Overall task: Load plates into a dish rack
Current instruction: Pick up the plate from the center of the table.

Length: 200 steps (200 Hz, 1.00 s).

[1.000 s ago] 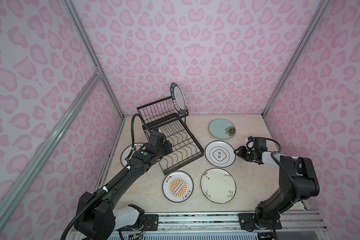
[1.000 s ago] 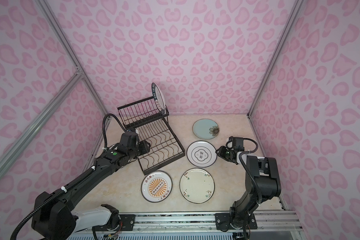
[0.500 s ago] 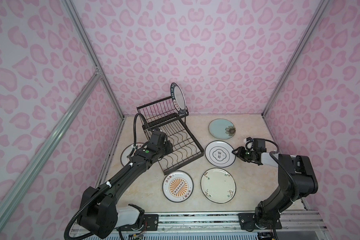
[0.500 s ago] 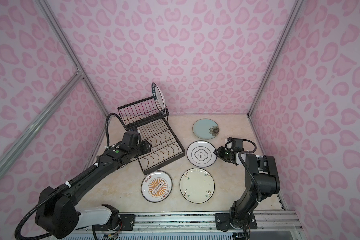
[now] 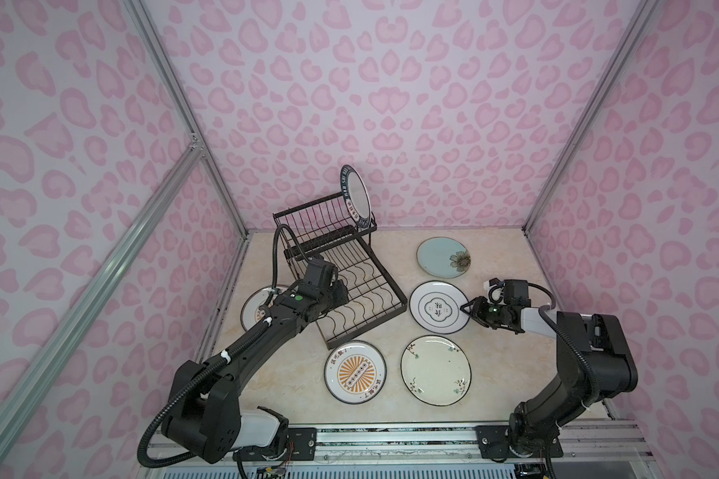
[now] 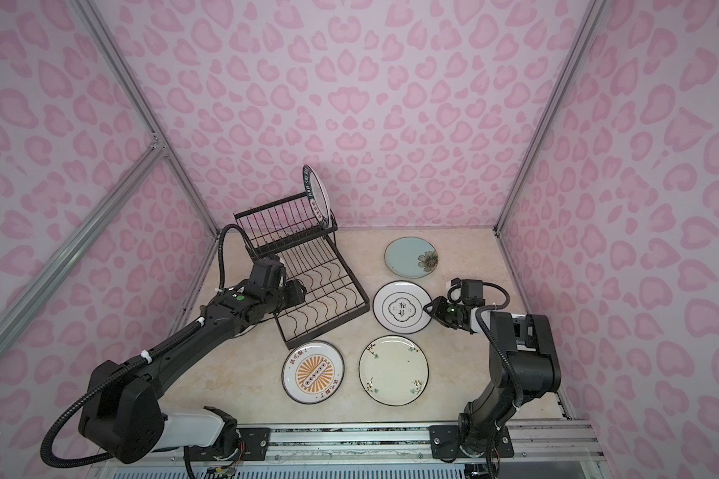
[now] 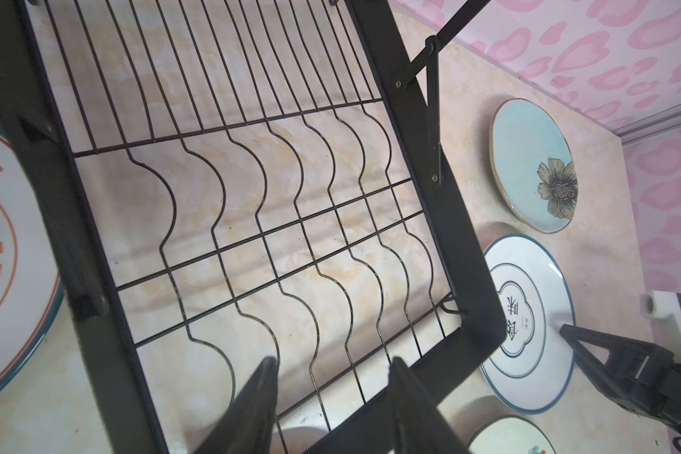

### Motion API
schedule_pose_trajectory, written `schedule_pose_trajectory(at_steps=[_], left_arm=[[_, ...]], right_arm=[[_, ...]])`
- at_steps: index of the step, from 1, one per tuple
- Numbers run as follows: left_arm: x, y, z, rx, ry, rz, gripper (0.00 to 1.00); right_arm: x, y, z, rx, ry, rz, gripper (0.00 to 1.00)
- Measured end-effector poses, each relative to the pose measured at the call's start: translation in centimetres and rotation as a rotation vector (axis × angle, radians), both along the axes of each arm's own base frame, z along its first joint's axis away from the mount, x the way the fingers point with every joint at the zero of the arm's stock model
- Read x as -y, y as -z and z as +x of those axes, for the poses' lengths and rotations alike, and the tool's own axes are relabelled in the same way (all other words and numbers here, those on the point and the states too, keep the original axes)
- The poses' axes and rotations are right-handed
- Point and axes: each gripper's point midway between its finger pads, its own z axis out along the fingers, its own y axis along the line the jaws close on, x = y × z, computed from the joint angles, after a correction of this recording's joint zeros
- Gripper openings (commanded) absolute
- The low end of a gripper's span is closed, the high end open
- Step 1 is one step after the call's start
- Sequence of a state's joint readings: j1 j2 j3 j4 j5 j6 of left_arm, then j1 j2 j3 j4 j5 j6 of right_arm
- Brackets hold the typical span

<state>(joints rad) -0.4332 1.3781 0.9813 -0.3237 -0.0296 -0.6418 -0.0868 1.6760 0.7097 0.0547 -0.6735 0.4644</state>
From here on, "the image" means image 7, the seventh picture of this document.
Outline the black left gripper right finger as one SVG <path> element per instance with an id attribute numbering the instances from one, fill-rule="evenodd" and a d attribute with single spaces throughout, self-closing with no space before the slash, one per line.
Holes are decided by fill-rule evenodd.
<path id="1" fill-rule="evenodd" d="M 393 452 L 469 453 L 400 357 L 394 357 L 390 365 L 388 393 Z"/>

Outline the white plate quatrefoil emblem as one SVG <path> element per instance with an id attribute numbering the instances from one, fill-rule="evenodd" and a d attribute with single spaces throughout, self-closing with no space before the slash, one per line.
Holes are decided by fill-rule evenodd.
<path id="1" fill-rule="evenodd" d="M 569 286 L 554 257 L 529 236 L 502 236 L 484 256 L 505 340 L 480 370 L 506 406 L 542 414 L 565 393 L 574 368 L 574 353 L 559 334 L 563 325 L 576 324 Z"/>

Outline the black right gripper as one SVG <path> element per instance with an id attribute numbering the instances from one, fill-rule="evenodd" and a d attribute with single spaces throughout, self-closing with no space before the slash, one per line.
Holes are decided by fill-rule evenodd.
<path id="1" fill-rule="evenodd" d="M 576 325 L 559 333 L 598 392 L 629 412 L 658 412 L 681 442 L 681 363 L 672 351 Z"/>

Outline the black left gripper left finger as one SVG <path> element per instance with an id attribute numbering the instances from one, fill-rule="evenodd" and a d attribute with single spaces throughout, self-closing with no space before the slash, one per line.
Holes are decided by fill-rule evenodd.
<path id="1" fill-rule="evenodd" d="M 278 361 L 266 357 L 195 453 L 269 453 L 277 394 Z"/>

